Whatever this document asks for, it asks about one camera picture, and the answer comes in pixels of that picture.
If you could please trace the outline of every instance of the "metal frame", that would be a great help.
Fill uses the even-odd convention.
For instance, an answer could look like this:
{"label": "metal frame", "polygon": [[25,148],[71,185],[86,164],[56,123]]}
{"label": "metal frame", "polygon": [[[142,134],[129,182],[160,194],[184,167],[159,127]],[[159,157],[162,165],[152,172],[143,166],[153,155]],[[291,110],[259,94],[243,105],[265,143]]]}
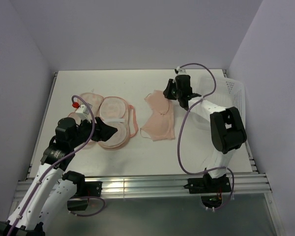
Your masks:
{"label": "metal frame", "polygon": [[281,217],[279,215],[278,209],[277,209],[276,204],[274,202],[273,194],[272,193],[265,193],[265,200],[266,200],[269,212],[270,212],[270,216],[272,218],[272,222],[273,222],[276,234],[278,236],[285,236],[286,232],[285,232]]}
{"label": "metal frame", "polygon": [[[227,71],[223,70],[224,76],[227,78]],[[51,96],[54,90],[58,73],[54,75],[54,80],[52,83],[51,91],[49,93],[49,98],[45,113],[43,116],[43,121],[39,130],[36,145],[34,148],[32,160],[30,163],[28,174],[33,163],[34,155],[36,153],[38,141],[42,131],[42,127],[47,114],[47,109],[51,100]],[[265,194],[265,199],[267,206],[272,218],[275,231],[278,236],[285,236],[284,227],[280,219],[278,210],[273,200],[272,190],[267,180],[266,174],[259,174],[255,160],[251,153],[251,149],[248,141],[245,143],[250,164],[253,172],[247,173],[236,173],[235,174],[235,191],[234,194]],[[156,198],[156,197],[182,197],[182,196],[194,196],[189,194],[187,189],[183,186],[187,184],[187,179],[191,178],[188,175],[167,175],[167,176],[141,176],[141,177],[86,177],[86,181],[102,181],[102,194],[101,197],[104,199],[126,199],[126,198]],[[10,209],[10,214],[17,208],[20,201],[25,196],[27,190],[29,189],[32,178],[27,178],[25,181],[20,181],[17,185],[15,195],[13,198],[12,206]],[[50,194],[58,187],[56,184]]]}

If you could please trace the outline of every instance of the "fabric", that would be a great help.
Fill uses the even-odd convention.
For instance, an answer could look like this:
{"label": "fabric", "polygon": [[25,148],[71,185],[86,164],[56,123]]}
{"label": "fabric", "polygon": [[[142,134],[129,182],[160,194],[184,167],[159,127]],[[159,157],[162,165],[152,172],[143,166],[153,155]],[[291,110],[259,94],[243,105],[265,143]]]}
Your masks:
{"label": "fabric", "polygon": [[[108,141],[98,142],[98,144],[104,149],[118,149],[126,145],[130,138],[134,137],[138,132],[138,125],[136,119],[135,109],[132,105],[129,105],[124,99],[120,97],[106,97],[94,93],[83,93],[80,95],[92,108],[94,116],[100,117],[107,125],[118,129]],[[129,128],[129,115],[130,111],[133,111],[133,125],[134,133],[130,133]],[[75,113],[70,113],[69,117],[75,119],[76,123],[81,122],[80,118]],[[86,148],[92,147],[94,141],[91,141],[86,145]]]}
{"label": "fabric", "polygon": [[175,138],[174,108],[170,100],[166,99],[163,92],[155,90],[149,94],[145,101],[153,113],[141,130],[146,132],[153,141]]}

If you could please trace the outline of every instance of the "gray floor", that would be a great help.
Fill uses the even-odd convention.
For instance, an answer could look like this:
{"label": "gray floor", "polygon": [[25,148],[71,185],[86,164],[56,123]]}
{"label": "gray floor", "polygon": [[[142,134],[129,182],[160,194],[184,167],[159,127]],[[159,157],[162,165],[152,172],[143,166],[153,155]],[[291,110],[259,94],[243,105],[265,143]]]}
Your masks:
{"label": "gray floor", "polygon": [[[91,202],[96,210],[100,202]],[[237,195],[212,213],[200,197],[108,200],[99,215],[81,218],[64,208],[48,236],[273,236],[276,235],[263,194]]]}

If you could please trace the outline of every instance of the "red connector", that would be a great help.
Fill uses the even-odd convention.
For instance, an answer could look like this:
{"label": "red connector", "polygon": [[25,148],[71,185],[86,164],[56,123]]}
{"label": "red connector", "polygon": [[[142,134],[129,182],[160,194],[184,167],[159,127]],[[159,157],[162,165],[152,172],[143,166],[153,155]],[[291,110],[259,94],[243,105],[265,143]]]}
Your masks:
{"label": "red connector", "polygon": [[76,109],[78,109],[79,108],[79,103],[78,102],[74,102],[74,103],[72,103],[72,107],[74,107],[74,108],[76,108]]}

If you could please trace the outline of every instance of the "round bra pad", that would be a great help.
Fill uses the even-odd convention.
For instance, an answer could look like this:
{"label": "round bra pad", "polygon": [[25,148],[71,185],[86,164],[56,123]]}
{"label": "round bra pad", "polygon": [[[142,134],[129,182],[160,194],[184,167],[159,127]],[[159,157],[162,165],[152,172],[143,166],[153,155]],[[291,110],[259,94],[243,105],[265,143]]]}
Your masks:
{"label": "round bra pad", "polygon": [[106,98],[99,108],[99,116],[105,119],[122,118],[126,112],[125,103],[115,97]]}
{"label": "round bra pad", "polygon": [[103,142],[106,146],[116,146],[121,144],[127,137],[127,130],[124,124],[120,122],[107,122],[109,126],[117,128],[118,131],[106,142]]}
{"label": "round bra pad", "polygon": [[77,124],[81,123],[80,117],[75,112],[71,112],[68,117],[74,118]]}

